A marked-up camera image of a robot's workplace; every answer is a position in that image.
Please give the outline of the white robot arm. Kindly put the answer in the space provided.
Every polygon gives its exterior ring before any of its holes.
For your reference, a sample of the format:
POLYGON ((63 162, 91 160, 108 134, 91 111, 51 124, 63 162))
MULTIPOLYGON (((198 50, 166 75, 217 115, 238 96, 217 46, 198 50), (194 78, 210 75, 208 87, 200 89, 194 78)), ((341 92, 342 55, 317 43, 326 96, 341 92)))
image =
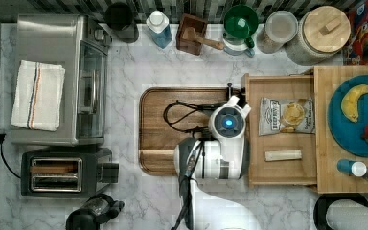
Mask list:
POLYGON ((238 101, 233 96, 213 111, 209 139, 187 138, 175 147, 181 210, 171 230, 180 224, 189 230, 261 230, 248 208, 198 188, 201 179, 240 179, 248 170, 250 147, 245 131, 250 106, 240 107, 238 101))

